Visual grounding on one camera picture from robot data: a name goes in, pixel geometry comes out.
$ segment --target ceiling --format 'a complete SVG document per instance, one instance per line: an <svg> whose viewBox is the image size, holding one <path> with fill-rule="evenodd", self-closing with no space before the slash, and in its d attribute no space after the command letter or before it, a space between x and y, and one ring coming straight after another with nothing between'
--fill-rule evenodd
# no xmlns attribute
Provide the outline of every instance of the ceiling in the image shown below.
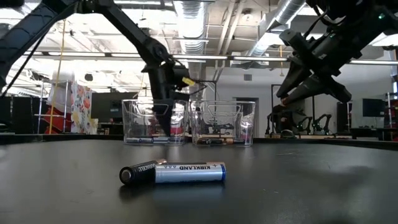
<svg viewBox="0 0 398 224"><path fill-rule="evenodd" d="M11 26L17 24L24 16L38 5L36 0L28 0L21 10L0 9L0 23L10 24ZM246 16L239 16L238 25L234 31L234 38L232 39L227 54L232 52L244 52L249 50L258 39L258 25L263 18L263 15L270 12L277 7L278 0L243 0L244 12ZM147 4L148 1L115 1L116 3L123 3L123 11L141 28L149 28L149 34L164 44L171 54L181 54L180 43L182 40L178 36L178 17L174 11L156 11L150 9L131 9L131 6L137 7L139 4ZM167 6L172 6L171 2L166 2ZM206 41L205 54L212 55L216 53L218 42L223 30L223 21L229 0L216 0L208 3L207 22L206 22ZM297 18L296 27L302 26L307 29L311 22L315 19L314 16L309 16L312 13L308 8L303 9L301 16ZM137 53L136 48L125 38L120 32L102 15L100 14L74 14L66 19L64 35L64 51L66 52L129 52ZM45 52L59 52L62 46L63 39L63 22L56 23L46 35L44 41L41 43L37 51ZM390 44L398 42L389 40ZM273 57L286 57L291 53L291 49L282 46L282 48L269 48L267 54ZM364 54L364 58L374 59L382 55L380 47L369 46ZM20 58L13 66L7 77L9 83L23 64L25 58ZM132 88L141 88L149 86L149 79L146 74L141 73L144 67L144 62L141 61L114 61L114 60L85 60L83 58L76 59L66 57L62 62L63 67L73 68L78 82L82 85L89 86L116 86L121 91L129 91ZM32 70L52 78L51 74L58 66L58 60L52 58L36 57L29 61L25 67L25 72L22 73L16 84L35 84L40 82L32 79ZM206 63L207 67L213 66L212 62ZM282 64L284 68L288 67L287 63ZM280 62L270 63L270 67L280 68ZM94 80L86 82L85 74L92 73ZM94 91L109 91L108 88L92 88ZM19 88L28 89L29 93L34 92L39 94L39 87L34 88Z"/></svg>

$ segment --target monitor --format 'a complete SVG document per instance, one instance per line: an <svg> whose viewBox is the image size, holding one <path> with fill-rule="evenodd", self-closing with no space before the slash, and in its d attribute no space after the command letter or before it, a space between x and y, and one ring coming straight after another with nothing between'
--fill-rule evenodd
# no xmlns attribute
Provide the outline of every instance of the monitor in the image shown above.
<svg viewBox="0 0 398 224"><path fill-rule="evenodd" d="M91 118L99 122L122 121L122 100L132 100L137 93L93 93L91 97Z"/></svg>
<svg viewBox="0 0 398 224"><path fill-rule="evenodd" d="M362 116L364 117L384 117L386 102L379 99L363 99Z"/></svg>

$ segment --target workbench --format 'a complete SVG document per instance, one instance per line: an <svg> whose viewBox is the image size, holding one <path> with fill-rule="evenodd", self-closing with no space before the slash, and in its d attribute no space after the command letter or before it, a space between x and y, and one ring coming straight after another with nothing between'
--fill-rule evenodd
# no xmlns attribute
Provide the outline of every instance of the workbench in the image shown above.
<svg viewBox="0 0 398 224"><path fill-rule="evenodd" d="M223 161L225 183L122 186L123 166ZM330 144L0 146L0 223L397 223L398 152Z"/></svg>

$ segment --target clear plastic bin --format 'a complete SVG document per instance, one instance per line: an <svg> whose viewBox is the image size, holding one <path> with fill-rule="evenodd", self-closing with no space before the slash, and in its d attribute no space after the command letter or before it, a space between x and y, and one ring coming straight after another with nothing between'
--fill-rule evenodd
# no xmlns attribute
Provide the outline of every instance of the clear plastic bin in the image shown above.
<svg viewBox="0 0 398 224"><path fill-rule="evenodd" d="M192 142L202 145L251 146L256 102L193 101Z"/></svg>
<svg viewBox="0 0 398 224"><path fill-rule="evenodd" d="M155 115L153 108L159 109ZM123 128L126 144L172 144L185 142L186 101L139 101L123 100ZM171 113L170 137L160 123Z"/></svg>

